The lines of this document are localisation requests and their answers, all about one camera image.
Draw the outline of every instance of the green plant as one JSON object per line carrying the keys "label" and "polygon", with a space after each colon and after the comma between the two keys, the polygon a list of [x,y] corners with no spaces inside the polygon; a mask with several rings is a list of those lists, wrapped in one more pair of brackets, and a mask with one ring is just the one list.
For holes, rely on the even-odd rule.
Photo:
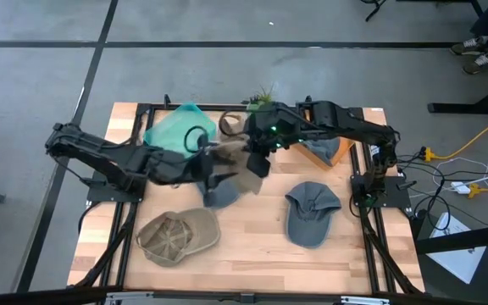
{"label": "green plant", "polygon": [[272,98],[273,87],[274,85],[270,87],[269,92],[266,92],[264,88],[261,86],[262,92],[256,92],[256,94],[250,97],[249,100],[242,101],[242,104],[247,105],[248,110],[257,110],[265,103],[273,102],[274,101],[274,99]]}

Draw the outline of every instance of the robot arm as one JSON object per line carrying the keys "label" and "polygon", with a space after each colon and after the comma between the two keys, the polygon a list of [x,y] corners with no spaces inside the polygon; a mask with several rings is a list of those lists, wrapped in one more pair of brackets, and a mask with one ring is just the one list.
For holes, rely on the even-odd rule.
{"label": "robot arm", "polygon": [[[379,148],[373,154],[372,169],[363,176],[360,193],[377,197],[384,192],[385,173],[397,162],[396,131],[356,118],[348,109],[327,101],[297,103],[294,108],[284,103],[267,103],[248,116],[242,133],[249,136],[244,146],[250,153],[247,167],[261,178],[269,173],[267,157],[277,149],[287,149],[300,141],[338,136]],[[134,191],[144,184],[144,180],[158,185],[204,181],[207,189],[212,189],[222,180],[236,175],[214,174],[214,165],[231,164],[231,161],[217,156],[210,145],[206,136],[200,136],[198,151],[186,158],[179,152],[161,147],[115,144],[87,134],[76,125],[56,124],[45,147],[52,157],[76,158],[88,164],[105,175],[106,183],[115,189]]]}
{"label": "robot arm", "polygon": [[270,164],[265,157],[277,149],[287,149],[300,141],[338,136],[377,147],[372,154],[373,166],[363,175],[360,193],[377,198],[385,192],[387,169],[397,163],[396,131],[390,126],[359,119],[349,109],[328,101],[297,103],[294,108],[283,103],[267,103],[248,117],[244,132],[250,136],[251,157],[247,167],[260,177],[269,172]]}

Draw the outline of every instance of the wooden table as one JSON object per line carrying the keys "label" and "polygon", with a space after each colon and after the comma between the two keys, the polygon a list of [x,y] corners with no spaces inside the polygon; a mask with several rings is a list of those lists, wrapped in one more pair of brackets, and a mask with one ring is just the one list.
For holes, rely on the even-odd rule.
{"label": "wooden table", "polygon": [[[121,142],[129,137],[136,108],[136,103],[114,104],[106,139]],[[154,123],[167,113],[157,110]],[[207,113],[212,120],[218,121],[220,112]],[[363,113],[366,120],[385,124],[381,108],[364,108]],[[359,146],[359,163],[364,170],[362,149],[360,143],[356,145]],[[176,267],[162,268],[146,260],[133,241],[125,289],[370,293],[360,221],[351,215],[348,207],[349,176],[352,174],[349,153],[329,170],[319,169],[294,147],[279,150],[273,159],[271,174],[264,180],[258,195],[247,194],[229,207],[216,211],[222,233],[215,247],[186,258]],[[304,181],[326,184],[342,203],[342,209],[332,216],[328,239],[314,250],[292,244],[285,234],[288,204],[284,195]],[[201,206],[202,197],[195,185],[173,189],[148,183],[138,208],[134,232],[165,211],[178,212]],[[423,291],[408,220],[397,209],[383,208],[382,211],[391,256],[412,283]],[[103,202],[85,217],[69,284],[81,280],[106,249],[113,215],[114,202]],[[377,253],[375,256],[380,287],[385,290],[381,259]],[[115,283],[118,263],[119,251],[114,255],[109,284]]]}

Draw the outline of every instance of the shoe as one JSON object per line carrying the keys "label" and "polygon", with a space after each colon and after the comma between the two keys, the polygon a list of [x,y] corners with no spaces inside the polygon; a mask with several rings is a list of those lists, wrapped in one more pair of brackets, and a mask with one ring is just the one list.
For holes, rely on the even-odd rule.
{"label": "shoe", "polygon": [[463,66],[463,71],[468,75],[476,75],[487,68],[488,68],[488,53],[483,53],[478,58],[476,58],[475,61],[465,64]]}
{"label": "shoe", "polygon": [[488,36],[468,39],[452,46],[449,50],[455,55],[480,55],[485,51]]}

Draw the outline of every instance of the black floor line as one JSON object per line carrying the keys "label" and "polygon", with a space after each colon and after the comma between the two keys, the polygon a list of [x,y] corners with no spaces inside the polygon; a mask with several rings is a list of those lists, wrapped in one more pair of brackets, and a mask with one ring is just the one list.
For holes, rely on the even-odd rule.
{"label": "black floor line", "polygon": [[1,48],[164,48],[164,47],[219,47],[219,48],[393,48],[429,49],[448,48],[457,42],[91,42],[91,41],[0,41]]}
{"label": "black floor line", "polygon": [[[101,55],[103,54],[103,43],[106,41],[108,36],[108,31],[110,30],[110,25],[114,19],[114,13],[116,7],[118,6],[118,0],[111,0],[110,6],[108,7],[107,17],[103,24],[103,29],[99,40],[97,41],[97,47],[93,53],[93,57],[90,62],[90,67],[86,74],[86,79],[84,80],[84,86],[82,87],[82,92],[79,101],[76,105],[75,113],[73,114],[73,123],[80,125],[82,117],[84,116],[84,111],[86,110],[86,104],[92,90],[93,81],[95,79],[95,74],[97,73],[97,68],[99,62],[101,61]],[[60,160],[63,166],[67,166],[69,159],[65,158]],[[19,282],[16,286],[17,292],[26,292],[30,289],[33,276],[35,275],[35,269],[41,256],[42,246],[47,237],[48,228],[50,227],[50,221],[52,220],[53,212],[56,208],[56,203],[58,202],[59,192],[61,191],[61,186],[64,183],[65,169],[62,165],[55,168],[52,178],[49,183],[49,187],[45,194],[43,203],[41,218],[38,221],[38,226],[35,228],[35,235],[33,237],[31,246],[27,251],[27,258],[23,264],[24,268],[19,276]]]}
{"label": "black floor line", "polygon": [[98,45],[91,41],[0,41],[0,47],[82,48]]}
{"label": "black floor line", "polygon": [[420,49],[420,48],[449,48],[456,42],[107,42],[108,48],[141,48],[141,47],[296,47],[296,48],[393,48],[393,49]]}

